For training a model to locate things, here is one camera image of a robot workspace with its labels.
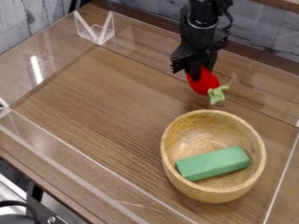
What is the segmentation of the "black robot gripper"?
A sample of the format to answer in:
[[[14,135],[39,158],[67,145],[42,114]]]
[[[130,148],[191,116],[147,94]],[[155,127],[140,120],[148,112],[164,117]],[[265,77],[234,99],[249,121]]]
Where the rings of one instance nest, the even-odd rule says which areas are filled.
[[[219,50],[227,45],[230,30],[180,30],[180,44],[170,56],[171,70],[182,70],[187,77],[198,81],[202,77],[202,66],[211,71],[216,64]]]

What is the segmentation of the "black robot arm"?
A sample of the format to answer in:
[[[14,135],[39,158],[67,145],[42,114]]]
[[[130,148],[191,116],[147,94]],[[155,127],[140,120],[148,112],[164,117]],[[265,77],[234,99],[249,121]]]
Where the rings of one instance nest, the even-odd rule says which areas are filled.
[[[228,43],[232,5],[232,0],[190,0],[182,7],[180,44],[170,56],[171,69],[175,74],[183,70],[194,81],[203,68],[212,70],[219,50]]]

